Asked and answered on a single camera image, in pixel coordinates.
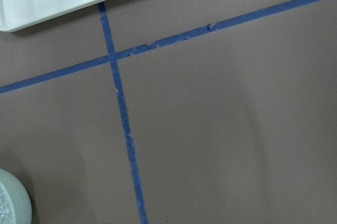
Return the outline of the green bowl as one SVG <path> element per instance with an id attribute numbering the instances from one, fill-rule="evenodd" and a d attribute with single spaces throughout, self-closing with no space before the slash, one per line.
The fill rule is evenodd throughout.
<path id="1" fill-rule="evenodd" d="M 22 183 L 11 173 L 1 169 L 1 189 L 7 195 L 13 223 L 32 223 L 32 205 Z"/>

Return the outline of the clear ice cubes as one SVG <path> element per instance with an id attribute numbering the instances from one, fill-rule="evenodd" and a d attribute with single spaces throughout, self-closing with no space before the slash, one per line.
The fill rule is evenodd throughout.
<path id="1" fill-rule="evenodd" d="M 12 224 L 12 211 L 9 201 L 4 190 L 1 189 L 1 203 L 0 203 L 0 218 L 1 224 Z"/>

